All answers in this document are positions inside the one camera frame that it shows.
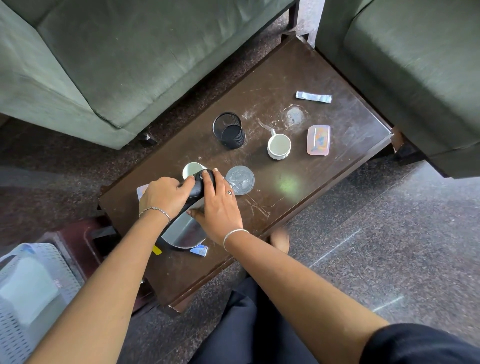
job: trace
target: black mesh pen holder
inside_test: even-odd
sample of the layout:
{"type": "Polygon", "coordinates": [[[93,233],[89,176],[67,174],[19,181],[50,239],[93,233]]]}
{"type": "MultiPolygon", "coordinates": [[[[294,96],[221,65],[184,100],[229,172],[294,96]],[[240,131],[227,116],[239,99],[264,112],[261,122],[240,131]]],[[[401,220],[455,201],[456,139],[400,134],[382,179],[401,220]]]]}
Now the black mesh pen holder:
{"type": "Polygon", "coordinates": [[[245,142],[245,132],[240,118],[232,112],[224,112],[213,122],[213,134],[228,149],[240,148],[245,142]]]}

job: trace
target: hand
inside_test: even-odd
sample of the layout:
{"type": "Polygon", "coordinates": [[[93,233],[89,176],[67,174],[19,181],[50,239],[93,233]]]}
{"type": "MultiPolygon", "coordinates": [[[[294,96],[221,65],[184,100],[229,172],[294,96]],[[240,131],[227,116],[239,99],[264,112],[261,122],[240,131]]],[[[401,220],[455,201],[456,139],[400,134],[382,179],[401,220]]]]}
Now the hand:
{"type": "Polygon", "coordinates": [[[217,244],[223,244],[225,236],[236,229],[243,229],[237,199],[230,184],[220,172],[214,170],[216,191],[213,188],[210,175],[204,171],[205,214],[198,210],[189,211],[189,215],[199,222],[207,235],[217,244]]]}
{"type": "Polygon", "coordinates": [[[195,178],[188,177],[179,187],[180,182],[175,178],[162,177],[150,182],[147,190],[140,199],[140,213],[148,207],[158,207],[165,211],[171,219],[176,217],[187,202],[187,198],[195,186],[195,178]]]}

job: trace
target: green sofa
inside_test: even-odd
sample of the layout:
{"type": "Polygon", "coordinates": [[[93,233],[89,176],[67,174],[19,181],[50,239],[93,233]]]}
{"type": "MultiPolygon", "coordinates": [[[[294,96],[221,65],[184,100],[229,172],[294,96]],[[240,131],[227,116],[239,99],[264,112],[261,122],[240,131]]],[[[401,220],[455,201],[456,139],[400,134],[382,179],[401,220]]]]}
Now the green sofa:
{"type": "Polygon", "coordinates": [[[289,8],[296,22],[292,0],[0,1],[0,113],[120,149],[289,8]]]}
{"type": "Polygon", "coordinates": [[[316,48],[453,178],[480,176],[480,1],[326,0],[316,48]]]}

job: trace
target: person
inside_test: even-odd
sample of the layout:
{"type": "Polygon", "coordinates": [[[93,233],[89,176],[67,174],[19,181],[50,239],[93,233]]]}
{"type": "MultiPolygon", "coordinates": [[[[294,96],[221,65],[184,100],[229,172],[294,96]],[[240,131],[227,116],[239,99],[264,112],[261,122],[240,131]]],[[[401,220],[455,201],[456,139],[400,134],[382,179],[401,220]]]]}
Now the person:
{"type": "MultiPolygon", "coordinates": [[[[422,325],[390,325],[288,254],[243,229],[235,194],[219,171],[216,190],[203,174],[204,213],[192,211],[208,236],[249,273],[220,323],[193,356],[194,364],[480,363],[480,350],[422,325]]],[[[158,236],[185,204],[194,180],[153,181],[140,217],[82,287],[28,360],[115,363],[147,261],[158,236]]]]}

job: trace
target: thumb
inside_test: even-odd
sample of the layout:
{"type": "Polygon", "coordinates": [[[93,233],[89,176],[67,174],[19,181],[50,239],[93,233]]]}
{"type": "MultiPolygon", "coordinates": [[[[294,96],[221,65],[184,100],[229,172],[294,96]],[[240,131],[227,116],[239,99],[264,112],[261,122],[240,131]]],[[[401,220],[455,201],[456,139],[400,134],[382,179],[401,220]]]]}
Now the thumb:
{"type": "Polygon", "coordinates": [[[195,186],[195,177],[188,176],[187,179],[183,182],[183,185],[179,187],[179,190],[188,196],[194,186],[195,186]]]}
{"type": "Polygon", "coordinates": [[[205,224],[205,214],[200,210],[189,210],[187,211],[191,217],[193,217],[197,222],[203,227],[205,224]]]}

